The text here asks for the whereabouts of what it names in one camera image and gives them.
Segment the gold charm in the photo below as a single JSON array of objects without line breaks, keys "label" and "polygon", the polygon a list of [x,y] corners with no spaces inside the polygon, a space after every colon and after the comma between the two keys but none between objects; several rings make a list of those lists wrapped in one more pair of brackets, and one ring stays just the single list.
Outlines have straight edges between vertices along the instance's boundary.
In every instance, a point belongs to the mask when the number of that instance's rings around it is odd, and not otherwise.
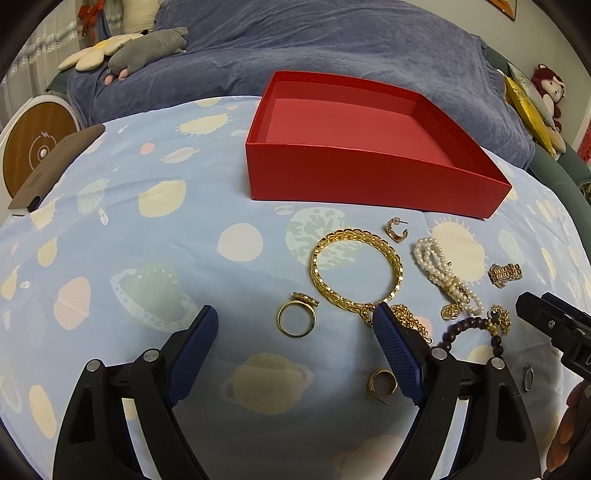
[{"label": "gold charm", "polygon": [[389,376],[392,379],[390,389],[386,392],[386,395],[393,395],[394,392],[396,392],[396,389],[398,388],[398,381],[396,380],[396,377],[394,376],[394,374],[390,370],[376,370],[374,373],[372,373],[369,376],[367,383],[365,384],[365,389],[368,392],[369,398],[373,398],[374,400],[379,400],[384,405],[388,405],[384,400],[379,398],[375,393],[374,381],[375,381],[375,378],[381,374],[386,374],[387,376]]},{"label": "gold charm", "polygon": [[511,330],[511,319],[509,318],[509,311],[505,310],[501,305],[493,305],[487,314],[489,325],[488,331],[491,335],[498,335],[497,327],[501,327],[501,335],[509,334]]},{"label": "gold charm", "polygon": [[493,263],[488,271],[488,277],[497,288],[506,287],[507,282],[521,280],[523,272],[518,263],[507,263],[504,267]]},{"label": "gold charm", "polygon": [[394,232],[394,230],[392,230],[392,225],[400,225],[401,223],[404,223],[405,225],[407,225],[407,222],[403,222],[400,218],[398,217],[394,217],[392,219],[390,219],[388,221],[388,223],[386,224],[386,233],[388,234],[388,236],[394,240],[396,243],[400,243],[402,240],[404,240],[406,237],[408,237],[408,230],[405,230],[404,232],[402,232],[402,235],[397,235],[396,232]]},{"label": "gold charm", "polygon": [[396,319],[403,327],[415,329],[429,345],[433,343],[433,339],[429,337],[429,332],[425,326],[414,317],[406,305],[392,305],[390,310],[396,315]]},{"label": "gold charm", "polygon": [[455,320],[460,316],[461,311],[459,303],[450,303],[441,309],[441,318],[443,320]]}]

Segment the open red box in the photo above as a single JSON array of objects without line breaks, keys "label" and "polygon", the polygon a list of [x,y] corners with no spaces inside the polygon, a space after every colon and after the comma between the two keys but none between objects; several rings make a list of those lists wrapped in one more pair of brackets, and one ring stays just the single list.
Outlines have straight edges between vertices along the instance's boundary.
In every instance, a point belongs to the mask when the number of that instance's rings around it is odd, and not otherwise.
[{"label": "open red box", "polygon": [[254,200],[488,218],[511,189],[477,143],[423,95],[325,73],[273,75],[246,160]]}]

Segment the wall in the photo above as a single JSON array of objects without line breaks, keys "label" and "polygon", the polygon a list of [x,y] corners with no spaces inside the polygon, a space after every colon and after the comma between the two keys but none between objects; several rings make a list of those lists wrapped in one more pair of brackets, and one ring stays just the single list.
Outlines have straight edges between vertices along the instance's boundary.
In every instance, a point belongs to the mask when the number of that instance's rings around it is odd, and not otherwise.
[{"label": "wall", "polygon": [[553,69],[566,84],[560,102],[563,137],[570,144],[575,141],[589,110],[591,77],[558,27],[531,0],[517,0],[514,22],[486,0],[407,1],[481,36],[526,75],[538,63]]}]

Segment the gray plush toy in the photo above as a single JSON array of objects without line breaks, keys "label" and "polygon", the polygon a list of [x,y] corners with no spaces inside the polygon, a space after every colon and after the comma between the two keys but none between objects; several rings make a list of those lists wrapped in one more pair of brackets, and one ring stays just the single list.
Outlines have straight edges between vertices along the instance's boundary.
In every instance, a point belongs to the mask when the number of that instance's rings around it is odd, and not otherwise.
[{"label": "gray plush toy", "polygon": [[119,81],[125,80],[154,61],[176,53],[186,53],[187,40],[183,37],[188,33],[185,27],[158,30],[125,44],[109,60],[105,85],[109,85],[117,77]]}]

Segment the pearl necklace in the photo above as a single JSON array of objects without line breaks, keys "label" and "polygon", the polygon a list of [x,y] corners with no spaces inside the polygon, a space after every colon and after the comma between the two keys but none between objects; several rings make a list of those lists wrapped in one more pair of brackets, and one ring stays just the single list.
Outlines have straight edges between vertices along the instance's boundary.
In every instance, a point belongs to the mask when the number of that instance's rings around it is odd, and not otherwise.
[{"label": "pearl necklace", "polygon": [[[414,246],[414,258],[423,269],[429,280],[439,286],[443,292],[467,314],[480,315],[483,310],[482,302],[464,282],[457,278],[448,264],[439,243],[432,236],[420,238]],[[476,307],[470,303],[474,300]]]}]

